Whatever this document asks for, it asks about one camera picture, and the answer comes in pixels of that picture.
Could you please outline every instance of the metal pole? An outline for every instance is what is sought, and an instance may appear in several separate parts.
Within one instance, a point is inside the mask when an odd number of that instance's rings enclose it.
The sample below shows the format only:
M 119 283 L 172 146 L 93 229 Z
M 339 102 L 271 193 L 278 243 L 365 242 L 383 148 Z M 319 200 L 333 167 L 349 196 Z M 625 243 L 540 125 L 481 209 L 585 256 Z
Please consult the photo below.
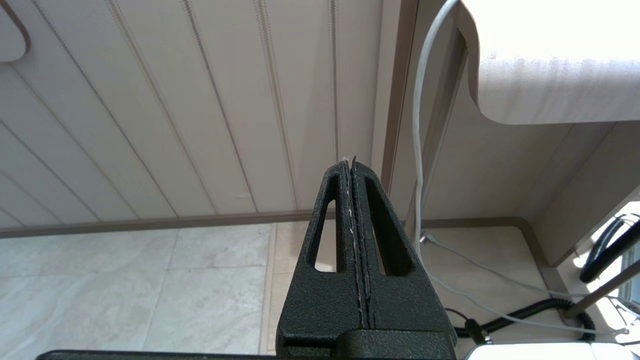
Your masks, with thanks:
M 595 304 L 598 300 L 607 296 L 608 293 L 622 286 L 625 282 L 633 279 L 637 274 L 640 274 L 640 260 L 631 264 L 628 268 L 622 270 L 620 274 L 616 275 L 613 279 L 607 281 L 604 285 L 599 287 L 593 293 L 585 296 L 582 300 L 564 312 L 565 318 L 575 318 L 579 313 L 585 311 L 587 307 Z

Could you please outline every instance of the black coiled cable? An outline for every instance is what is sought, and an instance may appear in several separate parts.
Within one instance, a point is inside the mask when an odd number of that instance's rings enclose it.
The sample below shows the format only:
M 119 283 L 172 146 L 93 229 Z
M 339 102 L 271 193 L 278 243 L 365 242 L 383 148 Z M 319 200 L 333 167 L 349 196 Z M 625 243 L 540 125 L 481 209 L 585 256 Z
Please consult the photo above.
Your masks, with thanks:
M 587 262 L 580 273 L 580 281 L 589 283 L 595 280 L 615 259 L 622 256 L 640 240 L 640 221 L 634 223 L 624 234 L 607 247 L 614 234 L 622 226 L 621 217 L 607 226 L 589 253 Z
M 525 319 L 528 318 L 532 315 L 535 315 L 541 311 L 547 310 L 547 309 L 562 309 L 562 310 L 567 310 L 568 308 L 572 307 L 573 305 L 575 305 L 573 302 L 569 301 L 569 300 L 564 300 L 564 299 L 545 299 L 542 301 L 538 301 L 535 304 L 531 304 L 527 307 L 523 307 L 520 310 L 516 310 L 513 311 L 512 313 L 509 313 L 508 315 L 514 318 L 518 318 L 518 319 Z M 591 317 L 585 313 L 585 312 L 581 312 L 578 314 L 577 319 L 582 323 L 582 326 L 587 329 L 587 330 L 595 330 L 595 324 L 593 323 L 593 320 L 591 319 Z M 513 323 L 513 321 L 511 320 L 507 320 L 505 318 L 498 318 L 495 319 L 493 321 L 490 321 L 484 325 L 480 325 L 482 327 L 483 330 L 485 330 L 487 333 L 491 333 L 494 331 L 497 331 L 499 329 L 502 329 L 505 326 L 509 326 Z M 459 338 L 469 338 L 470 334 L 468 333 L 468 331 L 463 328 L 463 327 L 455 327 L 454 329 L 456 329 L 456 334 L 458 335 Z M 594 341 L 596 340 L 596 336 L 595 334 L 587 334 L 586 332 L 582 334 L 582 336 L 578 339 L 578 341 Z

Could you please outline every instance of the baseboard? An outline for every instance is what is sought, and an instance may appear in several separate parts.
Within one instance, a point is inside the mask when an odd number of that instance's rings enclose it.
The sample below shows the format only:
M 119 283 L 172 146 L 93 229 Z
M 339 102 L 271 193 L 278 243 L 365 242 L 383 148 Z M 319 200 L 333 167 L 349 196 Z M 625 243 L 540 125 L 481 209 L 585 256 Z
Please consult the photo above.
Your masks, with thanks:
M 309 221 L 310 218 L 311 210 L 296 210 L 271 213 L 213 215 L 206 217 L 96 222 L 90 224 L 12 227 L 9 229 L 0 229 L 0 238 L 17 238 L 25 236 L 46 236 L 59 234 L 105 233 L 108 231 L 176 229 L 182 227 L 265 224 L 272 222 Z M 335 210 L 328 209 L 326 218 L 334 219 Z

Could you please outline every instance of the marble floor tile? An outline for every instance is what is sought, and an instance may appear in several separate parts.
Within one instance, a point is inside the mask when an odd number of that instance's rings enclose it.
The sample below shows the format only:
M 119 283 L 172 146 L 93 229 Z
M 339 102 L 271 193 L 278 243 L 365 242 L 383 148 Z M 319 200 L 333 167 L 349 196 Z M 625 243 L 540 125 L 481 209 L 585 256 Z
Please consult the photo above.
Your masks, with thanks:
M 178 230 L 0 239 L 0 277 L 166 269 Z
M 181 229 L 170 268 L 265 266 L 271 224 Z
M 0 359 L 67 349 L 141 350 L 164 270 L 0 278 Z
M 265 268 L 169 270 L 145 350 L 258 354 Z

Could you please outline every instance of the white cable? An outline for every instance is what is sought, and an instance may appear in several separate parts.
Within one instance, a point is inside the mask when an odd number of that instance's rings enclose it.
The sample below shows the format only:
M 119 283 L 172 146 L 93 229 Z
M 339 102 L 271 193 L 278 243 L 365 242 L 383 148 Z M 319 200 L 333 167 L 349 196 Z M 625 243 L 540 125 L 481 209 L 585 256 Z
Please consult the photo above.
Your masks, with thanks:
M 457 293 L 471 300 L 474 304 L 479 307 L 494 313 L 500 317 L 503 317 L 507 320 L 511 320 L 513 322 L 526 323 L 529 325 L 542 326 L 542 327 L 550 327 L 554 329 L 562 329 L 562 330 L 575 330 L 579 332 L 586 332 L 589 334 L 610 334 L 610 333 L 628 333 L 628 329 L 615 330 L 610 332 L 596 332 L 587 329 L 582 329 L 578 327 L 569 327 L 562 325 L 550 325 L 545 323 L 538 322 L 530 322 L 527 320 L 521 320 L 517 318 L 513 318 L 506 314 L 502 314 L 490 307 L 482 305 L 475 298 L 463 293 L 462 291 L 455 290 L 450 288 L 438 278 L 429 273 L 429 271 L 424 266 L 424 262 L 422 260 L 422 252 L 420 251 L 420 223 L 422 221 L 422 184 L 424 182 L 424 177 L 422 175 L 422 146 L 420 144 L 420 99 L 422 98 L 422 84 L 424 82 L 424 73 L 427 69 L 427 61 L 429 60 L 429 54 L 431 52 L 431 48 L 433 46 L 433 42 L 435 41 L 435 37 L 440 29 L 440 26 L 444 22 L 444 19 L 449 14 L 453 6 L 458 2 L 458 0 L 446 0 L 446 2 L 442 5 L 438 13 L 436 14 L 431 26 L 429 27 L 429 31 L 427 31 L 427 36 L 424 38 L 424 42 L 422 43 L 422 50 L 420 51 L 420 58 L 418 59 L 418 66 L 416 70 L 415 76 L 415 86 L 413 88 L 413 111 L 412 111 L 412 135 L 413 135 L 413 151 L 415 154 L 415 169 L 416 169 L 416 184 L 415 184 L 415 236 L 414 236 L 414 244 L 413 247 L 418 255 L 418 259 L 422 264 L 422 267 L 425 269 L 427 274 L 438 284 L 442 285 L 445 289 Z
M 467 299 L 469 299 L 469 301 L 473 302 L 475 305 L 489 311 L 490 313 L 494 313 L 496 315 L 498 315 L 501 318 L 505 318 L 507 320 L 511 320 L 512 322 L 518 322 L 518 323 L 525 323 L 527 325 L 534 325 L 534 326 L 540 326 L 540 327 L 549 327 L 551 329 L 559 329 L 559 330 L 572 330 L 572 331 L 578 331 L 578 332 L 584 332 L 586 334 L 594 334 L 594 335 L 606 335 L 606 334 L 628 334 L 629 333 L 629 329 L 624 327 L 622 329 L 618 329 L 618 330 L 611 330 L 611 331 L 594 331 L 594 330 L 589 330 L 589 329 L 583 329 L 582 327 L 573 327 L 573 326 L 564 326 L 564 325 L 552 325 L 550 323 L 540 323 L 540 322 L 532 322 L 532 321 L 528 321 L 528 320 L 523 320 L 523 319 L 518 319 L 518 318 L 514 318 L 512 316 L 509 316 L 507 314 L 503 314 L 493 308 L 490 308 L 486 305 L 483 305 L 479 300 L 477 300 L 476 298 L 474 298 L 473 296 L 464 293 L 460 290 L 456 290 L 448 285 L 446 285 L 444 282 L 442 282 L 440 279 L 438 279 L 437 277 L 435 277 L 432 273 L 430 273 L 428 270 L 425 270 L 427 272 L 427 275 L 429 275 L 429 277 L 431 278 L 431 280 L 437 282 L 438 284 L 440 284 L 443 288 L 451 291 L 452 293 L 458 294 L 458 295 L 462 295 L 464 297 L 466 297 Z
M 423 238 L 428 239 L 431 243 L 433 243 L 433 245 L 437 245 L 437 246 L 439 246 L 439 247 L 441 247 L 443 249 L 447 249 L 447 250 L 453 252 L 454 254 L 457 254 L 457 255 L 465 258 L 467 261 L 469 261 L 473 265 L 478 266 L 479 268 L 483 268 L 486 271 L 488 271 L 488 272 L 490 272 L 492 274 L 495 274 L 495 275 L 497 275 L 497 276 L 499 276 L 499 277 L 501 277 L 501 278 L 503 278 L 503 279 L 505 279 L 507 281 L 513 282 L 514 284 L 522 286 L 523 288 L 527 288 L 527 289 L 532 290 L 532 291 L 537 291 L 539 293 L 545 293 L 545 294 L 557 295 L 557 296 L 564 296 L 564 297 L 585 297 L 585 296 L 589 295 L 588 293 L 564 293 L 564 292 L 561 292 L 561 291 L 553 291 L 553 290 L 548 290 L 548 289 L 545 289 L 545 288 L 539 288 L 537 286 L 525 284 L 524 282 L 520 282 L 520 281 L 517 281 L 515 279 L 512 279 L 512 278 L 510 278 L 510 277 L 508 277 L 508 276 L 506 276 L 506 275 L 504 275 L 504 274 L 502 274 L 502 273 L 490 268 L 489 266 L 482 265 L 482 264 L 478 263 L 477 261 L 471 259 L 467 255 L 463 254 L 462 252 L 454 250 L 454 249 L 444 245 L 443 243 L 440 243 L 438 240 L 435 239 L 435 237 L 433 237 L 432 234 L 424 235 L 420 239 L 423 239 Z M 607 295 L 606 297 L 609 298 L 609 299 L 617 299 L 617 297 L 610 296 L 610 295 Z
M 427 36 L 422 43 L 422 50 L 420 51 L 420 58 L 418 59 L 418 67 L 415 75 L 415 86 L 413 88 L 413 112 L 411 122 L 417 175 L 415 183 L 415 238 L 413 247 L 422 266 L 424 266 L 424 263 L 422 262 L 422 254 L 420 253 L 420 221 L 422 220 L 422 183 L 424 179 L 422 176 L 422 146 L 420 145 L 420 98 L 422 97 L 422 84 L 424 82 L 424 73 L 427 69 L 427 61 L 429 60 L 431 47 L 444 19 L 457 2 L 458 0 L 446 0 L 433 19 L 431 27 L 429 27 L 429 31 L 427 31 Z

